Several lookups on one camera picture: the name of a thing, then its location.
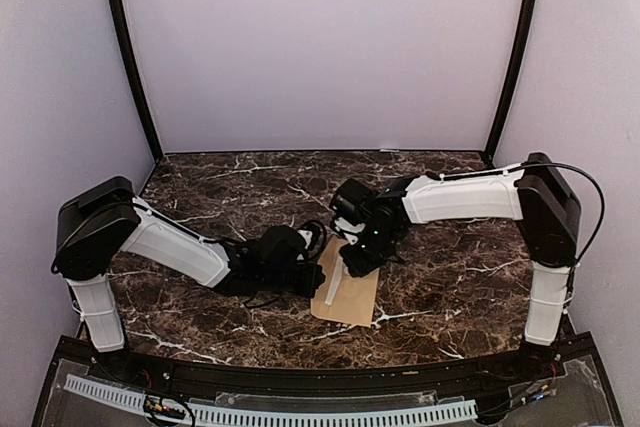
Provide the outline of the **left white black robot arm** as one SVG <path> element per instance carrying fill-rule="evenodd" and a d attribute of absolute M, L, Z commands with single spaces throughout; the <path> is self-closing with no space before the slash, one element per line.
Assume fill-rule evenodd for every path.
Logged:
<path fill-rule="evenodd" d="M 125 348 L 108 278 L 117 253 L 142 256 L 227 297 L 271 292 L 311 299 L 325 281 L 318 259 L 327 240 L 315 220 L 298 229 L 272 226 L 253 240 L 210 239 L 161 214 L 127 178 L 115 176 L 61 206 L 51 270 L 67 282 L 103 368 L 131 383 L 141 362 Z"/>

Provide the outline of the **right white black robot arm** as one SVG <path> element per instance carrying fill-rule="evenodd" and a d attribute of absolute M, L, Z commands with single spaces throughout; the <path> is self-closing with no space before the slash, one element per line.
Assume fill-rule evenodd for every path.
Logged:
<path fill-rule="evenodd" d="M 575 271 L 588 249 L 578 244 L 582 207 L 562 175 L 565 170 L 584 173 L 536 152 L 503 168 L 399 177 L 380 191 L 348 179 L 330 202 L 332 228 L 346 241 L 339 255 L 351 276 L 364 277 L 395 256 L 413 225 L 473 218 L 514 221 L 533 278 L 524 329 L 528 344 L 511 357 L 510 371 L 530 381 L 549 363 L 546 347 L 556 339 L 574 292 Z"/>

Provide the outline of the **brown kraft paper envelope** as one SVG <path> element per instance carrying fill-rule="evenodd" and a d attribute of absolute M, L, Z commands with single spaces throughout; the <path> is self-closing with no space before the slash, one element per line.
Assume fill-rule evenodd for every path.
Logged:
<path fill-rule="evenodd" d="M 346 242 L 342 239 L 332 238 L 322 253 L 319 265 L 326 280 L 311 299 L 310 312 L 312 316 L 321 320 L 369 328 L 373 320 L 377 295 L 378 269 L 364 277 L 356 278 L 351 277 L 346 268 L 333 304 L 327 306 L 324 303 L 333 264 L 339 255 L 339 249 L 345 244 Z"/>

